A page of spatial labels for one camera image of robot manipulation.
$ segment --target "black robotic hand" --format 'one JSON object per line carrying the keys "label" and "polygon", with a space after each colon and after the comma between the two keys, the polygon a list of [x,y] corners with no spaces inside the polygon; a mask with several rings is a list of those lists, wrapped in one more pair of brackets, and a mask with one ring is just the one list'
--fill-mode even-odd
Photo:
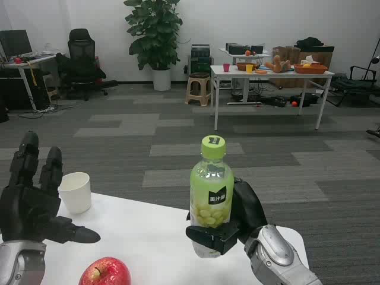
{"label": "black robotic hand", "polygon": [[236,244],[237,239],[245,244],[252,231],[267,224],[264,210],[254,190],[247,182],[235,178],[230,222],[216,229],[189,226],[186,235],[223,255]]}
{"label": "black robotic hand", "polygon": [[33,186],[38,155],[39,138],[29,131],[14,154],[9,185],[0,192],[0,229],[3,241],[99,241],[100,236],[96,232],[72,224],[69,218],[56,216],[61,204],[58,186],[62,181],[62,154],[58,147],[50,149],[46,164],[42,167],[41,187]]}

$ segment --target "green juice bottle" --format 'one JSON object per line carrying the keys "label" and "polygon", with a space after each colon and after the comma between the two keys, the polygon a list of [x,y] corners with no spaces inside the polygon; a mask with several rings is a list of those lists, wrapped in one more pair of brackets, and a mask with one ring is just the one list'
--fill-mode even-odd
{"label": "green juice bottle", "polygon": [[[226,153],[224,138],[209,135],[202,140],[202,160],[190,176],[190,216],[193,226],[216,228],[230,220],[233,174],[223,162]],[[201,258],[219,257],[220,253],[192,242]]]}

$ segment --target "plastic stool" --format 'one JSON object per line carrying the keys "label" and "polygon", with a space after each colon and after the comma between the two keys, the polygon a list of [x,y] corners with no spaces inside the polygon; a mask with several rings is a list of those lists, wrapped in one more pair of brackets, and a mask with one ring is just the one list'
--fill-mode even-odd
{"label": "plastic stool", "polygon": [[186,91],[185,103],[188,104],[190,100],[198,100],[201,106],[207,106],[211,98],[211,77],[205,72],[192,73],[189,76],[188,88]]}

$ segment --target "red apple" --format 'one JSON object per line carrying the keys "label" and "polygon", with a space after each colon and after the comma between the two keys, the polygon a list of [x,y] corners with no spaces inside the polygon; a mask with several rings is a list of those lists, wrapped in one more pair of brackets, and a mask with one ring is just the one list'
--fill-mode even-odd
{"label": "red apple", "polygon": [[113,257],[92,263],[83,272],[79,285],[130,285],[131,275],[125,264]]}

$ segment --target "red cup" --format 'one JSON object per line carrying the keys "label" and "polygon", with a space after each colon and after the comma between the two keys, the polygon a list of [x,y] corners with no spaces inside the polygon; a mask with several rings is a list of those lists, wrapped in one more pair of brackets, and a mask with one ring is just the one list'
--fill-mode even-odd
{"label": "red cup", "polygon": [[230,64],[223,64],[223,69],[225,72],[229,72],[230,71]]}

